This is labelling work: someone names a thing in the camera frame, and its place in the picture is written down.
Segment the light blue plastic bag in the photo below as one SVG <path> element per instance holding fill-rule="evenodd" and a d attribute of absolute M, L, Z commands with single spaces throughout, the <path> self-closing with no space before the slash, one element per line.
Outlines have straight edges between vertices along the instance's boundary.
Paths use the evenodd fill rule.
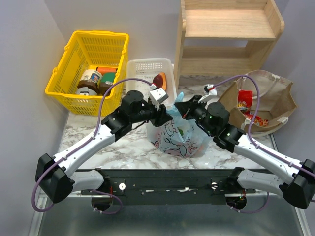
<path fill-rule="evenodd" d="M 175 105 L 167 109 L 172 120 L 160 127 L 154 127 L 150 122 L 146 125 L 148 140 L 161 152 L 192 157 L 203 155 L 211 141 L 195 123 L 194 120 L 184 120 Z"/>

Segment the brown burlap tote bag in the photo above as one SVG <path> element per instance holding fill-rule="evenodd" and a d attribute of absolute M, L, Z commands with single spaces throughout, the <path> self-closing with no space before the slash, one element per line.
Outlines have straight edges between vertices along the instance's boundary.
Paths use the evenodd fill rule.
<path fill-rule="evenodd" d="M 281 76 L 264 70 L 256 70 L 247 73 L 246 77 L 239 77 L 223 93 L 219 102 L 230 112 L 229 122 L 248 132 L 250 120 L 237 108 L 238 91 L 251 90 L 253 92 L 252 106 L 248 113 L 269 120 L 266 127 L 260 127 L 253 123 L 251 135 L 259 137 L 271 134 L 282 128 L 289 116 L 297 108 L 292 98 L 291 87 L 293 82 Z"/>

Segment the red assorted candy bag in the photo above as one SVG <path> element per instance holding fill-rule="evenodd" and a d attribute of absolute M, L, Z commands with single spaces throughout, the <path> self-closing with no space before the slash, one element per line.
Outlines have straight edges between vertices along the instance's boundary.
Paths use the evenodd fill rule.
<path fill-rule="evenodd" d="M 244 114 L 244 116 L 245 116 L 246 118 L 248 118 L 249 120 L 252 120 L 252 118 L 253 118 L 253 114 L 251 114 L 251 113 L 246 113 L 246 114 Z M 253 123 L 254 123 L 255 125 L 257 125 L 257 126 L 260 126 L 260 127 L 266 127 L 266 126 L 269 124 L 269 120 L 267 120 L 267 119 L 262 119 L 261 117 L 256 116 L 256 117 L 254 118 Z"/>

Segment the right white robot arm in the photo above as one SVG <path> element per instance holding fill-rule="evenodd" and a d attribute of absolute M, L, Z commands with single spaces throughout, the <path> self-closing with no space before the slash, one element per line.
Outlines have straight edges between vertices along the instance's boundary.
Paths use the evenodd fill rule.
<path fill-rule="evenodd" d="M 315 195 L 315 163 L 283 155 L 252 138 L 249 133 L 229 123 L 230 113 L 220 102 L 200 103 L 201 96 L 186 102 L 176 102 L 183 119 L 194 120 L 220 148 L 246 157 L 269 174 L 254 174 L 241 170 L 235 181 L 244 189 L 259 189 L 275 193 L 291 205 L 307 209 Z"/>

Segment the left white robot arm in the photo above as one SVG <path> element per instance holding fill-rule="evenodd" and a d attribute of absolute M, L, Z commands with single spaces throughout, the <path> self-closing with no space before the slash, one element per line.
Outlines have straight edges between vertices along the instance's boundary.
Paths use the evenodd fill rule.
<path fill-rule="evenodd" d="M 97 190 L 105 177 L 100 171 L 78 173 L 77 169 L 99 150 L 113 144 L 132 130 L 139 122 L 150 122 L 160 127 L 170 121 L 163 102 L 168 98 L 165 90 L 150 91 L 148 101 L 143 94 L 130 90 L 121 105 L 107 115 L 94 131 L 68 149 L 50 156 L 42 155 L 37 163 L 35 181 L 53 203 L 64 200 L 71 192 Z"/>

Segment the white plastic tray basket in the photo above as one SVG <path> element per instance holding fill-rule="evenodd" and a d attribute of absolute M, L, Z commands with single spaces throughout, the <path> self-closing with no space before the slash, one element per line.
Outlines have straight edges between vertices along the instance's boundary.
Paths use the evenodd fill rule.
<path fill-rule="evenodd" d="M 127 63 L 126 77 L 138 78 L 152 82 L 154 77 L 160 72 L 166 75 L 166 93 L 168 99 L 164 101 L 164 105 L 170 108 L 177 97 L 176 84 L 173 74 L 173 66 L 167 58 L 148 58 L 148 59 L 133 59 Z"/>

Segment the green brown-lid jar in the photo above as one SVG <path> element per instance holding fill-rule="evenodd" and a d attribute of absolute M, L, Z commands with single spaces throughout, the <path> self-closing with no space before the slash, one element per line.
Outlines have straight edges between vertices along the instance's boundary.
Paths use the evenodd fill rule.
<path fill-rule="evenodd" d="M 115 77 L 116 77 L 115 72 L 104 73 L 104 75 L 102 76 L 102 78 L 100 80 L 100 84 L 98 87 L 99 93 L 101 95 L 104 95 L 109 90 L 109 88 L 113 85 Z"/>

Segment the wooden shelf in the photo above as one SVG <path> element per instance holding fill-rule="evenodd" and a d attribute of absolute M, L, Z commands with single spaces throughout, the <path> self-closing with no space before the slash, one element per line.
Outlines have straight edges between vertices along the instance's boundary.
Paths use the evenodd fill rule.
<path fill-rule="evenodd" d="M 258 70 L 285 28 L 273 0 L 183 0 L 174 78 Z"/>

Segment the white small cup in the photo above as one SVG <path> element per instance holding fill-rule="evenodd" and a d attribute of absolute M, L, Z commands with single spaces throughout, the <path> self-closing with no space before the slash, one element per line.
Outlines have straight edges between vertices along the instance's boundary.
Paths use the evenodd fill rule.
<path fill-rule="evenodd" d="M 76 95 L 84 95 L 84 96 L 89 96 L 89 88 L 88 87 L 82 87 L 78 88 L 76 91 Z"/>

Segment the white brown-lid jar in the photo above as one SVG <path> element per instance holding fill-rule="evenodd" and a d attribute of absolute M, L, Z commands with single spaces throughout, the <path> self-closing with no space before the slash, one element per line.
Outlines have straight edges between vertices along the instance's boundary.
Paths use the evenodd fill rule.
<path fill-rule="evenodd" d="M 102 74 L 93 69 L 87 69 L 81 76 L 77 89 L 82 87 L 89 88 L 89 96 L 97 96 L 99 94 L 99 84 L 102 78 Z"/>

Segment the yellow plastic shopping basket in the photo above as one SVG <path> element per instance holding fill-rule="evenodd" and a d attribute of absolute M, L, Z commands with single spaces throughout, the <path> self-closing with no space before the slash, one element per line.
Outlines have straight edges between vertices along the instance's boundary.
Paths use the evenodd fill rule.
<path fill-rule="evenodd" d="M 64 47 L 64 54 L 53 69 L 46 86 L 47 96 L 55 98 L 70 112 L 77 115 L 103 117 L 121 103 L 128 62 L 129 35 L 110 31 L 75 31 Z M 119 82 L 106 98 L 99 92 L 85 88 L 89 94 L 78 91 L 79 82 L 91 77 L 100 80 L 98 67 L 115 70 L 114 82 Z"/>

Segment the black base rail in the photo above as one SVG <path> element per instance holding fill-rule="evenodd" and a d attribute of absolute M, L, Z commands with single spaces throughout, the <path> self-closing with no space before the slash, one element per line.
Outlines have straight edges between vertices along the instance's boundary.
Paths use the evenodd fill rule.
<path fill-rule="evenodd" d="M 243 189 L 233 180 L 236 169 L 100 169 L 101 192 L 118 196 L 123 205 L 225 204 L 228 195 Z"/>

